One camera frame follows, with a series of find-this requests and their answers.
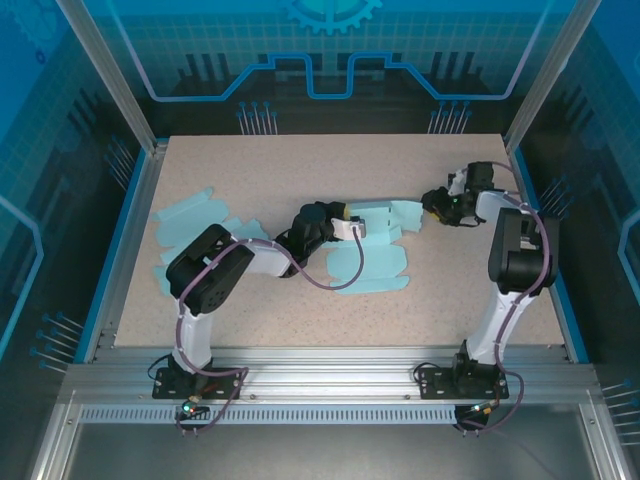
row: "gear logo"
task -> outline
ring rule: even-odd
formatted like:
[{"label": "gear logo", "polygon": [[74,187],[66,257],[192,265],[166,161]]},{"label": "gear logo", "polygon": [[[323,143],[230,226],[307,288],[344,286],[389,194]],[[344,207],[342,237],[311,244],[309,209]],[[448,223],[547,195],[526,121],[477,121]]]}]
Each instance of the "gear logo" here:
[{"label": "gear logo", "polygon": [[0,13],[9,13],[39,51],[58,29],[56,8],[54,0],[0,0]]},{"label": "gear logo", "polygon": [[382,6],[381,0],[283,0],[289,20],[297,20],[300,27],[311,27],[313,33],[324,31],[333,35],[338,30],[347,33],[360,28],[363,19],[373,17],[373,9]]}]

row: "black mount plate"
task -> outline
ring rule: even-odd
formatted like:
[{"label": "black mount plate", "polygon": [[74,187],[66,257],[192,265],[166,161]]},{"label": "black mount plate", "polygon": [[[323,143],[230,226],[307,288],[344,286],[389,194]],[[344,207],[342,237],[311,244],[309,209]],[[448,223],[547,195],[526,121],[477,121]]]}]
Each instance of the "black mount plate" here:
[{"label": "black mount plate", "polygon": [[[492,382],[466,378],[453,383],[451,368],[423,367],[418,369],[420,398],[422,400],[493,400],[496,392]],[[509,398],[509,387],[504,374],[500,374],[500,399]]]},{"label": "black mount plate", "polygon": [[[229,369],[208,368],[207,370],[226,372]],[[159,368],[156,372],[151,396],[157,400],[186,400],[198,390],[202,392],[203,400],[228,400],[238,381],[240,381],[240,374],[212,378],[203,375],[185,375],[169,367],[164,367]]]}]

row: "blue edge trim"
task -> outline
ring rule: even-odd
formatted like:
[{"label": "blue edge trim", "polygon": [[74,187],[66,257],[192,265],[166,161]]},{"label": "blue edge trim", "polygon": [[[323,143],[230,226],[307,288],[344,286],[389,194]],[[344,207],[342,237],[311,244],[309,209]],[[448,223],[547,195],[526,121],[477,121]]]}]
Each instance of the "blue edge trim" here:
[{"label": "blue edge trim", "polygon": [[[520,170],[520,175],[524,182],[524,188],[527,192],[529,203],[537,210],[540,208],[540,204],[538,203],[538,198],[536,197],[536,192],[533,188],[533,182],[531,181],[531,176],[529,175],[529,170],[527,169],[527,164],[524,161],[524,156],[522,155],[520,147],[515,150],[515,158],[518,162],[518,169]],[[569,330],[569,336],[573,343],[573,349],[576,352],[577,358],[575,360],[578,363],[589,363],[587,349],[584,346],[584,341],[582,340],[582,335],[578,328],[578,321],[576,320],[576,315],[573,312],[573,307],[569,300],[569,293],[567,292],[567,286],[564,283],[561,271],[558,271],[558,278],[556,278],[555,286],[558,292],[558,298],[560,299],[560,306],[562,307],[564,317],[567,321],[567,329]]]},{"label": "blue edge trim", "polygon": [[87,321],[85,322],[84,329],[82,330],[82,336],[80,337],[80,342],[78,343],[78,349],[76,350],[76,355],[73,359],[73,363],[84,363],[84,357],[87,353],[87,350],[89,350],[89,344],[91,343],[91,334],[96,328],[100,305],[102,305],[102,299],[104,297],[105,290],[107,289],[107,282],[109,281],[109,277],[111,276],[111,272],[113,270],[113,263],[116,258],[116,253],[118,252],[118,248],[120,248],[120,241],[122,240],[124,225],[125,223],[127,223],[127,218],[129,217],[131,204],[133,203],[133,197],[138,188],[138,183],[140,182],[142,167],[144,166],[146,161],[146,155],[146,152],[143,149],[140,149],[140,154],[138,155],[136,166],[133,170],[133,174],[131,175],[129,188],[127,190],[127,194],[124,197],[124,202],[122,203],[122,209],[120,210],[120,215],[118,216],[118,222],[116,223],[113,237],[111,237],[111,244],[109,245],[109,250],[107,251],[107,257],[104,260],[104,267],[102,267],[102,273],[100,273],[100,279],[98,280],[96,293],[94,294],[93,301],[91,302],[91,308],[89,309]]},{"label": "blue edge trim", "polygon": [[[102,273],[100,274],[100,279],[98,280],[96,293],[93,297],[93,301],[91,302],[91,308],[89,310],[89,314],[87,315],[87,321],[82,332],[82,337],[80,338],[80,343],[78,345],[78,350],[76,351],[74,363],[83,363],[83,359],[87,353],[87,350],[89,349],[91,334],[93,332],[93,329],[96,327],[96,322],[98,321],[98,312],[100,310],[100,305],[102,303],[102,299],[107,287],[107,281],[109,280],[109,276],[111,275],[111,272],[113,270],[113,263],[115,260],[116,252],[120,247],[124,225],[127,221],[127,217],[129,216],[133,197],[138,187],[138,182],[140,181],[140,174],[145,162],[145,156],[146,153],[144,152],[144,150],[141,150],[138,161],[136,162],[136,168],[134,169],[133,175],[131,177],[129,190],[127,191],[127,195],[125,196],[124,203],[122,205],[122,210],[120,211],[120,216],[118,217],[118,223],[116,224],[113,238],[111,239],[111,245],[109,246],[109,251],[107,252],[105,264],[102,269]],[[522,176],[522,181],[524,182],[524,187],[527,192],[529,202],[531,203],[532,207],[538,209],[540,208],[540,205],[538,204],[535,190],[533,188],[533,182],[531,181],[529,170],[527,169],[527,165],[524,161],[524,156],[522,155],[520,147],[518,147],[515,151],[515,158],[518,162],[518,167]],[[562,272],[558,273],[558,278],[556,279],[555,285],[558,291],[558,298],[560,299],[560,304],[567,321],[569,335],[571,336],[571,341],[576,352],[576,361],[579,363],[589,363],[587,349],[584,346],[584,341],[582,340],[582,335],[580,334],[580,329],[578,328],[578,322],[573,312],[571,301],[569,300],[569,294],[564,283],[564,278],[562,277]]]}]

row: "speckled tabletop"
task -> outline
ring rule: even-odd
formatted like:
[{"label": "speckled tabletop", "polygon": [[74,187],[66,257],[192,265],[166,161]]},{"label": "speckled tabletop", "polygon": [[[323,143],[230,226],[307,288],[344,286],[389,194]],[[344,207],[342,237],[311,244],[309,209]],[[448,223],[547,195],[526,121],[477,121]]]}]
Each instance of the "speckled tabletop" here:
[{"label": "speckled tabletop", "polygon": [[[214,187],[243,222],[257,218],[272,237],[301,205],[321,201],[415,199],[473,161],[507,162],[499,135],[309,135],[172,137],[155,191],[116,337],[117,346],[173,344],[175,307],[152,268],[164,251],[151,214]],[[496,169],[496,186],[515,189]],[[493,226],[452,228],[423,217],[407,252],[409,285],[397,292],[339,295],[301,276],[245,275],[217,310],[216,346],[458,345],[479,325],[489,299]],[[327,250],[307,272],[327,283]],[[563,343],[549,294],[523,314],[513,343]]]}]

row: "enclosure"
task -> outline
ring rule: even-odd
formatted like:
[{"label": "enclosure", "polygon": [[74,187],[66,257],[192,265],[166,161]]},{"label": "enclosure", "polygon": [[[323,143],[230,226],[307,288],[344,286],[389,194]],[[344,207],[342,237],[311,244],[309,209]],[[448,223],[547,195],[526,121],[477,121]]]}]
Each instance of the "enclosure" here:
[{"label": "enclosure", "polygon": [[[627,0],[5,1],[2,478],[637,478],[638,18]],[[460,402],[412,378],[451,363],[491,286],[493,227],[425,212],[368,247],[405,263],[357,295],[243,277],[210,341],[250,373],[182,438],[147,369],[175,338],[167,248],[218,220],[167,210],[215,203],[273,239],[305,202],[418,201],[476,161],[560,220],[559,274],[506,347],[526,393],[504,428],[463,438]],[[348,279],[338,250],[306,271]]]}]

